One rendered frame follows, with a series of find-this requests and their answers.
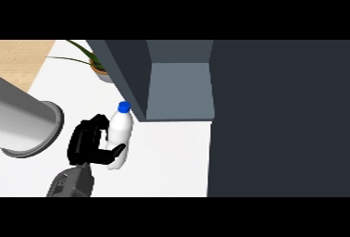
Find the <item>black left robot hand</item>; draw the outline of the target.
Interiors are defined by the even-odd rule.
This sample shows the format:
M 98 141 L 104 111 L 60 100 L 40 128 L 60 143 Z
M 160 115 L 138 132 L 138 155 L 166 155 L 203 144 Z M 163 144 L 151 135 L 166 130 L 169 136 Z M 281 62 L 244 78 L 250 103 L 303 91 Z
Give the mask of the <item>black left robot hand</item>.
M 71 165 L 85 163 L 110 165 L 120 156 L 126 144 L 120 143 L 113 150 L 101 149 L 102 131 L 108 131 L 110 120 L 98 114 L 91 120 L 83 120 L 71 135 L 67 157 Z

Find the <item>white bottle with blue cap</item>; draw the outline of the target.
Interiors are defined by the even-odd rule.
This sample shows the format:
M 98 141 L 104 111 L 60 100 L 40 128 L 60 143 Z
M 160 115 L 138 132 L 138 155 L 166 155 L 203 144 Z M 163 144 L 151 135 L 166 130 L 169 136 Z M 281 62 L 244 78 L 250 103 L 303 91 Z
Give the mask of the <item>white bottle with blue cap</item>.
M 108 139 L 105 148 L 107 150 L 113 150 L 122 143 L 126 144 L 126 147 L 120 153 L 120 156 L 116 158 L 116 161 L 107 166 L 108 169 L 120 169 L 126 162 L 129 153 L 129 141 L 135 125 L 130 109 L 132 103 L 128 101 L 120 102 L 119 110 L 113 118 L 110 119 Z

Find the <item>dark grey cabinet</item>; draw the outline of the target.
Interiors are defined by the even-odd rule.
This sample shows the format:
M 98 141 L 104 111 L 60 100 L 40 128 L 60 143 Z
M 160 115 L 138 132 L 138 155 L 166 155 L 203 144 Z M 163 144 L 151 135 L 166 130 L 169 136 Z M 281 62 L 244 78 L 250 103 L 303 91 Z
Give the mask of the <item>dark grey cabinet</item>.
M 212 40 L 88 42 L 141 121 L 210 121 Z

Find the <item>grey metal cylinder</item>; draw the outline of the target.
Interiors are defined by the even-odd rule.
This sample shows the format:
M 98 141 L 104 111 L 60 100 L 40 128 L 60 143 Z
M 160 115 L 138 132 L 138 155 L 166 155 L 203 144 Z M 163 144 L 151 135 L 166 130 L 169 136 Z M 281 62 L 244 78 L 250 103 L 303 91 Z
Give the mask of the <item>grey metal cylinder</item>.
M 40 154 L 66 124 L 61 107 L 39 101 L 0 77 L 0 150 L 15 158 Z

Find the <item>potted green plant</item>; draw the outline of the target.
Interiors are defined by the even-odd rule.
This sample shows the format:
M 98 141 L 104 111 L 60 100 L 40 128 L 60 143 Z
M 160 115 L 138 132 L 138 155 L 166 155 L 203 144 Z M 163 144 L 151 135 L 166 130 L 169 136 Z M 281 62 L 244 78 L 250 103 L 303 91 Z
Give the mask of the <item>potted green plant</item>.
M 73 40 L 68 40 L 68 42 L 82 50 L 83 54 L 88 56 L 89 58 L 89 61 L 85 62 L 82 61 L 80 59 L 76 59 L 76 58 L 71 58 L 71 57 L 67 57 L 66 60 L 71 60 L 71 61 L 76 61 L 76 62 L 82 62 L 85 63 L 86 65 L 91 66 L 91 68 L 94 69 L 99 79 L 107 82 L 107 83 L 113 83 L 113 80 L 111 80 L 111 77 L 110 77 L 110 74 L 105 70 L 105 67 L 99 61 L 99 58 L 98 56 L 95 55 L 94 52 L 91 52 L 79 43 L 76 43 Z

